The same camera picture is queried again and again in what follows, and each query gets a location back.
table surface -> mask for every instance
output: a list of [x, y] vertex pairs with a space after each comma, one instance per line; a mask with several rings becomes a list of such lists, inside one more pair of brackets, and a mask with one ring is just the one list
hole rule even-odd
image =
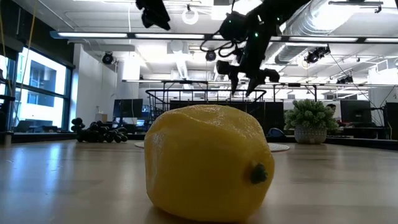
[[[398, 153], [289, 144], [246, 223], [397, 223]], [[0, 223], [195, 223], [154, 208], [134, 141], [0, 149]]]

ceiling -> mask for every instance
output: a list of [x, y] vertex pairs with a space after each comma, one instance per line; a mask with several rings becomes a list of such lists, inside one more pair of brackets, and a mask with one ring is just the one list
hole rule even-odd
[[[32, 12], [35, 0], [14, 0], [24, 9]], [[74, 1], [74, 0], [40, 0], [38, 4], [37, 17], [59, 31], [87, 31], [87, 32], [165, 32], [158, 27], [145, 29], [141, 22], [141, 12], [131, 3], [115, 3], [101, 1]], [[171, 32], [181, 33], [214, 33], [218, 30], [222, 20], [211, 18], [213, 0], [198, 1], [174, 0], [164, 1], [170, 14]], [[190, 3], [192, 8], [199, 11], [199, 20], [194, 25], [188, 25], [182, 20], [182, 12], [186, 4]], [[130, 11], [130, 28], [128, 21]], [[330, 35], [377, 35], [397, 36], [398, 35], [398, 10], [394, 0], [385, 0], [382, 11], [374, 13], [374, 8], [360, 9], [354, 13], [347, 22], [335, 29]], [[91, 45], [134, 45], [137, 47], [142, 58], [146, 61], [146, 69], [142, 73], [149, 77], [156, 73], [170, 74], [176, 70], [175, 60], [167, 55], [167, 42], [165, 40], [91, 40]], [[189, 41], [189, 46], [199, 46], [199, 41]], [[206, 47], [217, 47], [222, 42], [208, 42]], [[366, 79], [368, 68], [375, 66], [383, 57], [398, 56], [398, 45], [356, 45], [356, 44], [332, 44], [331, 53], [339, 62], [340, 67], [351, 72], [358, 82]], [[206, 62], [205, 54], [199, 51], [190, 57], [187, 62], [188, 70], [213, 71], [215, 63]], [[341, 69], [331, 57], [320, 60], [310, 68], [303, 68], [302, 57], [298, 56], [291, 65], [281, 70], [285, 80], [293, 82], [327, 81], [330, 77], [338, 77]]]

lemon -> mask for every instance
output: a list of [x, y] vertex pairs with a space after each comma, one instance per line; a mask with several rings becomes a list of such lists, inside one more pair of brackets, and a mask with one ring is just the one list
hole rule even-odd
[[197, 105], [159, 116], [145, 137], [147, 194], [173, 215], [239, 222], [262, 204], [274, 158], [251, 115]]

exposed ductwork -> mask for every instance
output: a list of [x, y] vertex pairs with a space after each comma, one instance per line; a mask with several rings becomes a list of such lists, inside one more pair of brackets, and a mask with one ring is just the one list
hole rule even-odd
[[[312, 0], [287, 21], [283, 35], [329, 35], [343, 25], [355, 13], [356, 8], [358, 7], [329, 5], [329, 0]], [[307, 47], [273, 43], [266, 53], [267, 63], [274, 63], [275, 60], [278, 64], [288, 64], [306, 49]]]

